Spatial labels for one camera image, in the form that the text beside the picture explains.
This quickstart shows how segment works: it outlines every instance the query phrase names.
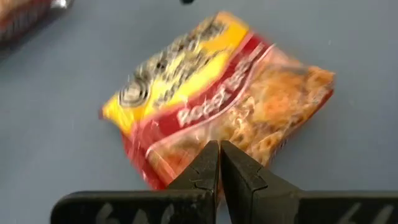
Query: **ramen noodle packet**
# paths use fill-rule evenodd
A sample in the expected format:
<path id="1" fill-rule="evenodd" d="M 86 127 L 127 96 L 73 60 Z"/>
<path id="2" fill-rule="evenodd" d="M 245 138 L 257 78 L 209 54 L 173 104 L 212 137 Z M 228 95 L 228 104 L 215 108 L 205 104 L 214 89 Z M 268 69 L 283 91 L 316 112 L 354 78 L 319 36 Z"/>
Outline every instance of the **ramen noodle packet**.
<path id="1" fill-rule="evenodd" d="M 73 0 L 0 0 L 0 44 L 33 28 L 50 12 L 65 10 Z"/>
<path id="2" fill-rule="evenodd" d="M 227 12 L 206 19 L 137 67 L 101 110 L 155 189 L 209 140 L 264 166 L 333 93 L 333 73 L 289 57 Z"/>

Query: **black object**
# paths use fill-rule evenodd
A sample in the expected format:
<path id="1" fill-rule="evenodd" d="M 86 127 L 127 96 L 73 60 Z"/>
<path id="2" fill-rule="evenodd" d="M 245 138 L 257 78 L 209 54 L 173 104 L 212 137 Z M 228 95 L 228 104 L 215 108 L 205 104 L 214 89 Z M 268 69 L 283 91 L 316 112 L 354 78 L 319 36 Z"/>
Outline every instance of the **black object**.
<path id="1" fill-rule="evenodd" d="M 166 190 L 74 193 L 51 224 L 215 223 L 219 164 L 233 224 L 398 223 L 398 192 L 302 191 L 230 142 L 210 141 Z"/>
<path id="2" fill-rule="evenodd" d="M 181 0 L 182 4 L 191 4 L 194 0 Z"/>

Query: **logo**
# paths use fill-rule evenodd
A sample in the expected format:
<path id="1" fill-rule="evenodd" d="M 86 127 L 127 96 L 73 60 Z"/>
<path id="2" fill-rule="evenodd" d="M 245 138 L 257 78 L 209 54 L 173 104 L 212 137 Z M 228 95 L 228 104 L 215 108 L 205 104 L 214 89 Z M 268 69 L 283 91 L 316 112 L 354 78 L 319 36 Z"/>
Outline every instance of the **logo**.
<path id="1" fill-rule="evenodd" d="M 119 104 L 123 107 L 135 107 L 143 104 L 149 96 L 148 83 L 135 78 L 119 92 Z"/>

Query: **red packaging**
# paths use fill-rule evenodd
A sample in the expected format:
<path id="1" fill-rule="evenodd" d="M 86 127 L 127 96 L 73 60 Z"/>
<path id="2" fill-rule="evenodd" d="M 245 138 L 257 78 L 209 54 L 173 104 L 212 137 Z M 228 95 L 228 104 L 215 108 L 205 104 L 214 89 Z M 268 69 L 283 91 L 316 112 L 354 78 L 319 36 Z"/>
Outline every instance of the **red packaging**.
<path id="1" fill-rule="evenodd" d="M 289 57 L 221 12 L 138 66 L 103 107 L 128 158 L 155 189 L 209 140 L 229 140 L 268 165 L 333 93 L 333 73 Z"/>

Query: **instant ramen package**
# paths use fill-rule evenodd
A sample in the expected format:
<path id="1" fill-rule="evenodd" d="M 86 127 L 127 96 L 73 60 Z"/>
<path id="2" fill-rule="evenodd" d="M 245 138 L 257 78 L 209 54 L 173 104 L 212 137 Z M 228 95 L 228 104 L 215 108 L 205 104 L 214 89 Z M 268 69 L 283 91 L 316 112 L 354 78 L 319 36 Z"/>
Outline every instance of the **instant ramen package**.
<path id="1" fill-rule="evenodd" d="M 27 32 L 52 9 L 66 9 L 73 0 L 0 0 L 0 44 Z"/>
<path id="2" fill-rule="evenodd" d="M 229 140 L 268 165 L 332 92 L 333 73 L 301 64 L 221 12 L 138 66 L 102 116 L 161 189 L 209 140 Z"/>

